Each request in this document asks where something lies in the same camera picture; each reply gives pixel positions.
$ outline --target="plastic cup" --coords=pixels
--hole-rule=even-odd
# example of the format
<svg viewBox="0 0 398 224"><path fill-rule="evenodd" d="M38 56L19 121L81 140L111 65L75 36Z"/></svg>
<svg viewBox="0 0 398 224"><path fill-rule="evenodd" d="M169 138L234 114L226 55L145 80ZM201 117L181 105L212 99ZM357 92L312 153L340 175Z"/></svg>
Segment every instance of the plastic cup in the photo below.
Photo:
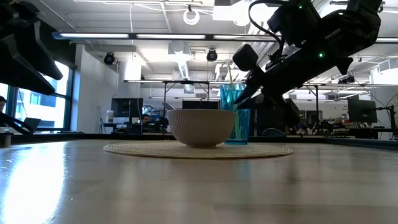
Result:
<svg viewBox="0 0 398 224"><path fill-rule="evenodd" d="M235 125L225 144L245 145L248 143L250 126L250 109L237 110L234 102L243 92L245 84L228 84L220 86L221 109L235 112Z"/></svg>

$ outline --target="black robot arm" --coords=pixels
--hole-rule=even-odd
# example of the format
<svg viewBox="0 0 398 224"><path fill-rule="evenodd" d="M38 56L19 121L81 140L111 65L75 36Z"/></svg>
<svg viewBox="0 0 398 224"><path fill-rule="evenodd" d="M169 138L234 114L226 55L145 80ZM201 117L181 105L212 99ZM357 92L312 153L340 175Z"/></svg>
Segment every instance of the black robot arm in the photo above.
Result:
<svg viewBox="0 0 398 224"><path fill-rule="evenodd" d="M288 57L275 57L281 53L278 50L274 57L270 57L271 61L263 72L251 46L242 46L233 60L239 69L250 72L247 86L235 103L250 99L262 87L265 97L285 109L288 126L298 124L298 111L288 105L282 95L293 88L300 88L334 66L341 74L347 74L353 61L349 56L376 42L381 25L377 14L381 1L351 0L345 10L332 12L323 18L309 0L284 2L269 19L268 25L271 31L280 32L288 45L294 44L300 50Z"/></svg>

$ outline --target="laptop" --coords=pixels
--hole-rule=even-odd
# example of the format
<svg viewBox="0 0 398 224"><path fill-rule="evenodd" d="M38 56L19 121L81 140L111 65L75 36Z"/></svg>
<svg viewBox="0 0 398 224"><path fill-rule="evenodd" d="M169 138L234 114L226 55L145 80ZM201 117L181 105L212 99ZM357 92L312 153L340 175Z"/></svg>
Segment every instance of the laptop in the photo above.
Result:
<svg viewBox="0 0 398 224"><path fill-rule="evenodd" d="M41 122L41 119L37 119L37 118L25 118L25 120L24 120L24 123L29 125L32 128L33 132L36 131L40 122Z"/></svg>

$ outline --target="ceramic bowl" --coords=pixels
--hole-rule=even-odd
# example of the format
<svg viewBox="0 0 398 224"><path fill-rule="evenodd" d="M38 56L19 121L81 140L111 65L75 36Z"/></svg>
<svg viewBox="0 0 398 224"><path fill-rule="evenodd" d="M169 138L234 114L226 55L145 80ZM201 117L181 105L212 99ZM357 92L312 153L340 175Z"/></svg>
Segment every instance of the ceramic bowl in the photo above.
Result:
<svg viewBox="0 0 398 224"><path fill-rule="evenodd" d="M235 124L235 113L225 110L172 110L167 118L174 137L190 147L213 147L225 142Z"/></svg>

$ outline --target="round placemat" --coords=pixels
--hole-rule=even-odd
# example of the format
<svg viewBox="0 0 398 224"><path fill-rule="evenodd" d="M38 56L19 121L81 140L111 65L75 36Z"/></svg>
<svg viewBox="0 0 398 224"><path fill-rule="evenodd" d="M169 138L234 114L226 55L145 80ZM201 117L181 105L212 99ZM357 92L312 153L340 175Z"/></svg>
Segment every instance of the round placemat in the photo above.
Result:
<svg viewBox="0 0 398 224"><path fill-rule="evenodd" d="M130 156L146 156L179 159L245 159L286 156L293 150L266 144L249 143L245 146L221 144L212 148L192 148L176 141L124 142L109 144L107 152Z"/></svg>

